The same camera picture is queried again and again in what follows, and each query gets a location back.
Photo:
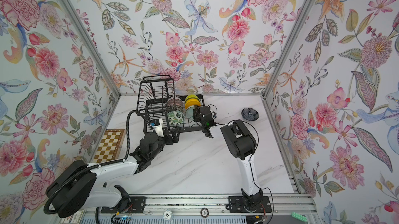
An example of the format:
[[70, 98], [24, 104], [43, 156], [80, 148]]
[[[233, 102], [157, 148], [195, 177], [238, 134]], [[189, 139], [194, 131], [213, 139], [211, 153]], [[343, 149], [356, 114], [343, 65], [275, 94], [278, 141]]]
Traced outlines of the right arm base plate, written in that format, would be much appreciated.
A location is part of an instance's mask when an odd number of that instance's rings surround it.
[[272, 213], [272, 203], [269, 197], [255, 199], [254, 202], [245, 200], [243, 196], [229, 196], [225, 209], [234, 214]]

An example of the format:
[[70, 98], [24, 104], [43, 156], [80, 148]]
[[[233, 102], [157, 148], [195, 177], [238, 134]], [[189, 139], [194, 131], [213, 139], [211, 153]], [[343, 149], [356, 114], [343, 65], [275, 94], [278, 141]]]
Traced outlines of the black white patterned bowl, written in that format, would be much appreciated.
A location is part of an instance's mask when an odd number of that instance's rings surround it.
[[184, 112], [185, 112], [184, 107], [182, 107], [182, 106], [180, 106], [180, 105], [172, 105], [172, 106], [171, 106], [171, 109], [172, 109], [173, 111], [180, 111], [181, 113], [184, 113]]

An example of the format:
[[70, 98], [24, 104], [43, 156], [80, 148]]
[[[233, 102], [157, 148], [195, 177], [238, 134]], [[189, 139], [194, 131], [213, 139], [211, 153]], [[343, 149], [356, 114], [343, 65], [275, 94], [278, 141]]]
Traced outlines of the pink striped bowl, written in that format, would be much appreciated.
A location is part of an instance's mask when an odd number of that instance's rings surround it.
[[166, 106], [171, 107], [172, 105], [185, 106], [184, 102], [179, 97], [171, 97], [167, 100]]

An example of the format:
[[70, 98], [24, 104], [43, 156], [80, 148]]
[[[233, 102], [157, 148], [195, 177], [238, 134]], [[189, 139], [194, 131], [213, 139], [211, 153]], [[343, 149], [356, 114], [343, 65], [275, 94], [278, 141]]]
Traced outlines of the black wire dish rack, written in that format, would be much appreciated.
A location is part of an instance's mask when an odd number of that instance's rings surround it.
[[175, 81], [170, 75], [145, 76], [140, 82], [136, 110], [143, 118], [143, 132], [151, 132], [151, 121], [162, 119], [163, 128], [171, 129], [168, 113], [179, 110], [178, 102], [185, 102], [187, 96], [177, 96]]

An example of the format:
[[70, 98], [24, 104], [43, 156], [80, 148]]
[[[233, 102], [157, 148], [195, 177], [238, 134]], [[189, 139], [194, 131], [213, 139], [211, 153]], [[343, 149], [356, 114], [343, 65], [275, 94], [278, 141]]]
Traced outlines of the yellow bowl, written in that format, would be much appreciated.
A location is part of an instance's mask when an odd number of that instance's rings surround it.
[[198, 98], [192, 97], [192, 98], [186, 98], [185, 100], [185, 108], [188, 109], [191, 106], [201, 106], [201, 102]]

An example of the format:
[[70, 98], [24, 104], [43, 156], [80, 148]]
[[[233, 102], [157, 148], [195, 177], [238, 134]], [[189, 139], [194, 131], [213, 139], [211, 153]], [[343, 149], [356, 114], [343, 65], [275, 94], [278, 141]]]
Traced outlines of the lime green bowl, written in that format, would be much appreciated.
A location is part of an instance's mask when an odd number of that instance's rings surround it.
[[192, 98], [199, 99], [198, 96], [196, 96], [196, 95], [194, 95], [194, 94], [191, 94], [191, 95], [188, 95], [188, 96], [186, 97], [186, 100], [192, 99]]

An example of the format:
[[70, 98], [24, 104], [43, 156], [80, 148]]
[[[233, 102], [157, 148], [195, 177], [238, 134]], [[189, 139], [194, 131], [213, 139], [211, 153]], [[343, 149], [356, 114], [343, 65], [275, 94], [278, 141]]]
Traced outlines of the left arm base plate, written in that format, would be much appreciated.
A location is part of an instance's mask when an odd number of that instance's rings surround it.
[[102, 214], [143, 214], [146, 199], [146, 197], [129, 197], [129, 199], [122, 198], [115, 207], [102, 207], [100, 212]]

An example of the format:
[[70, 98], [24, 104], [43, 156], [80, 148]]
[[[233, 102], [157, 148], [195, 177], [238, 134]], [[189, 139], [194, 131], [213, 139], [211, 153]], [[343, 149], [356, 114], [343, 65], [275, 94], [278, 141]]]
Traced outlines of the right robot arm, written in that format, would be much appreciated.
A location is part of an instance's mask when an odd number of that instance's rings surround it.
[[252, 160], [258, 143], [242, 120], [217, 124], [214, 121], [215, 115], [210, 107], [195, 106], [193, 110], [193, 120], [201, 127], [203, 134], [208, 138], [222, 137], [231, 155], [237, 159], [243, 181], [240, 208], [255, 212], [264, 198], [263, 190], [256, 185], [257, 177]]

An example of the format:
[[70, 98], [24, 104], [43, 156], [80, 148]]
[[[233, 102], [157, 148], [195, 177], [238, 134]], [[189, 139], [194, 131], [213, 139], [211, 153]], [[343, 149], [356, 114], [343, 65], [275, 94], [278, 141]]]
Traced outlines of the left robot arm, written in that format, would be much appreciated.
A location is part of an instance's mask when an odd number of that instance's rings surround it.
[[179, 142], [180, 128], [165, 130], [162, 137], [148, 132], [133, 153], [123, 159], [87, 164], [73, 162], [46, 189], [44, 213], [66, 218], [81, 209], [99, 207], [122, 212], [132, 206], [120, 180], [143, 172], [166, 145]]

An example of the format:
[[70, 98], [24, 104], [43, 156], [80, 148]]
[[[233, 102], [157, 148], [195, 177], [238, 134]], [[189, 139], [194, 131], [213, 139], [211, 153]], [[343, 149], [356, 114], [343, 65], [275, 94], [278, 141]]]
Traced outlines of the dark blue grey bowl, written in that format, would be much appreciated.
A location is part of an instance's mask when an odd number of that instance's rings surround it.
[[254, 108], [244, 108], [241, 115], [247, 121], [257, 121], [259, 119], [259, 113]]

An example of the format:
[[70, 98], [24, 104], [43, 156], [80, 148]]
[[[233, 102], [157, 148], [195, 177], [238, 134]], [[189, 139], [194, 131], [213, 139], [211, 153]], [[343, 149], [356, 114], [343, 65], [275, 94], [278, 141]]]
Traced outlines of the pale celadon bowl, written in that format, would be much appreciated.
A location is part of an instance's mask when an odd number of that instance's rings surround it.
[[186, 115], [186, 118], [187, 118], [187, 119], [193, 119], [193, 116], [194, 116], [194, 109], [195, 109], [195, 106], [190, 106], [190, 107], [186, 110], [185, 115]]

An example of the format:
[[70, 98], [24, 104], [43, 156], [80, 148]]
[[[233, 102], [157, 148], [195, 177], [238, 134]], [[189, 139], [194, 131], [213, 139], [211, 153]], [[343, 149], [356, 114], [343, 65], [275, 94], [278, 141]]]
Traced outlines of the green leaf pattern bowl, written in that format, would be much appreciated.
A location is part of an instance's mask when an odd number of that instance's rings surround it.
[[170, 111], [167, 117], [170, 126], [181, 126], [185, 120], [185, 115], [179, 110]]

